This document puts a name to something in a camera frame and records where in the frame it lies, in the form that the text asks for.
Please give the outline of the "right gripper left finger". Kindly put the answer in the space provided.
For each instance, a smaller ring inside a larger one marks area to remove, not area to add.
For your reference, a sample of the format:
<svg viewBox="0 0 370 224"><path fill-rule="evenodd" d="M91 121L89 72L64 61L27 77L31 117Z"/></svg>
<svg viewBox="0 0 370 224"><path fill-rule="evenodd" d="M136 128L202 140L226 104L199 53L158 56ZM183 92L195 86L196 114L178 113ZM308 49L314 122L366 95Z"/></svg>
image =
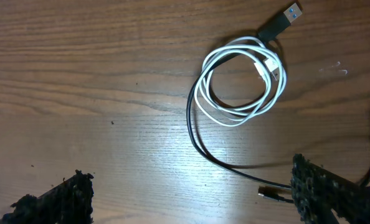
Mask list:
<svg viewBox="0 0 370 224"><path fill-rule="evenodd" d="M39 197L27 194L11 205L0 224L93 223L93 175L75 171L69 179Z"/></svg>

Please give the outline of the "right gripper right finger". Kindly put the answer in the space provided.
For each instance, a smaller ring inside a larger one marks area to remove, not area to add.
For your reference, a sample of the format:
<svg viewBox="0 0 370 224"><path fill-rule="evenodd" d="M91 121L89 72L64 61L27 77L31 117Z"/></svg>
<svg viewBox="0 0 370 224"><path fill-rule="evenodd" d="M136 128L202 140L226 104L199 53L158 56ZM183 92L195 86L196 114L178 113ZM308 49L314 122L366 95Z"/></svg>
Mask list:
<svg viewBox="0 0 370 224"><path fill-rule="evenodd" d="M370 190L293 156L292 198L304 223L370 224Z"/></svg>

